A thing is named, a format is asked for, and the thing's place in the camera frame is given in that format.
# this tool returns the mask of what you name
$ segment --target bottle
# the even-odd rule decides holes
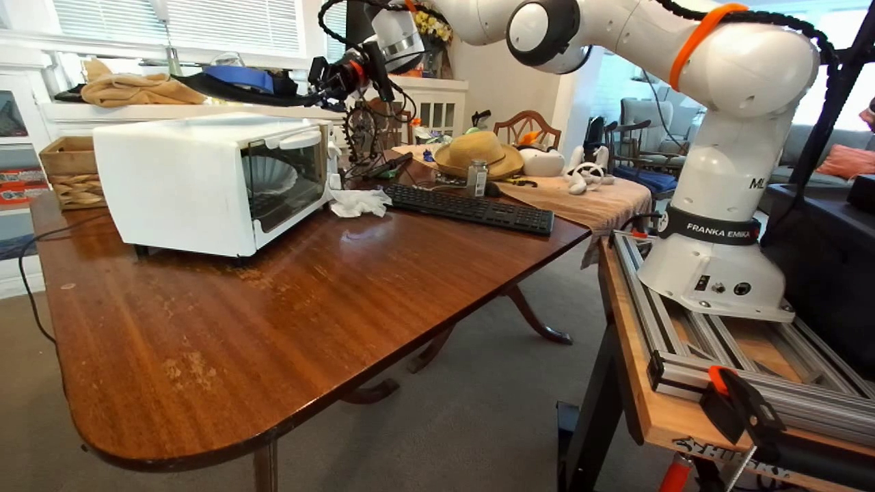
[[[467,194],[471,197],[484,197],[486,194],[486,180],[490,180],[490,165],[484,157],[473,157],[467,164]]]

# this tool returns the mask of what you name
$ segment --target microwave handle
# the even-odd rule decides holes
[[[322,139],[321,131],[303,131],[303,134],[280,134],[280,135],[268,135],[266,145],[268,148],[281,148],[281,150],[295,150],[295,148],[313,148]]]

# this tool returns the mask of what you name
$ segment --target table leg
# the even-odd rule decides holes
[[[258,448],[251,452],[251,462],[255,462],[255,489],[277,492],[280,489],[277,436],[270,436],[262,448]]]
[[[346,395],[346,402],[350,402],[350,405],[373,405],[373,402],[385,398],[385,395],[395,392],[396,387],[400,387],[400,381],[391,379],[391,377],[385,377],[385,379],[380,379],[378,385],[359,385],[355,391],[350,391],[350,392]]]
[[[410,357],[410,372],[421,372],[425,366],[429,366],[452,333],[454,333],[454,324],[441,329],[415,357]]]
[[[553,324],[545,324],[538,318],[538,314],[530,309],[529,298],[522,295],[519,283],[512,283],[510,288],[504,288],[504,295],[510,295],[515,299],[515,306],[519,309],[519,314],[525,316],[525,321],[548,340],[556,340],[556,343],[573,343],[573,333],[567,329],[557,329]]]
[[[596,489],[603,462],[607,455],[614,432],[623,411],[623,392],[618,385],[618,351],[614,328],[605,329],[590,385],[582,395],[581,418],[570,439],[560,492]]]

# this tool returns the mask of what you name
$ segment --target metal rail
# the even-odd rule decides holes
[[[795,428],[875,444],[875,387],[856,373],[801,318],[763,324],[768,340],[801,372],[801,381],[752,359],[727,318],[694,314],[650,292],[638,267],[644,254],[626,232],[614,232],[623,275],[634,299],[638,324],[650,351],[650,387],[681,398],[701,398],[709,366],[731,366],[750,379]],[[681,310],[686,336],[671,310]]]

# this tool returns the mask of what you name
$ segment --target window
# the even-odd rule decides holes
[[[825,12],[810,12],[801,19],[817,25],[838,49],[847,49],[853,42],[853,34],[865,12],[868,11],[825,11]],[[871,105],[871,98],[875,98],[873,87],[875,87],[875,70],[873,64],[865,64],[835,127],[871,131],[868,122],[860,120],[860,111]],[[793,122],[816,126],[823,111],[823,98],[825,98],[825,68],[820,68],[816,83],[798,100]]]
[[[54,0],[67,34],[300,53],[303,22],[295,0]]]
[[[79,53],[162,56],[166,41],[184,62],[238,53],[250,64],[309,68],[325,53],[322,0],[0,0],[6,38]]]

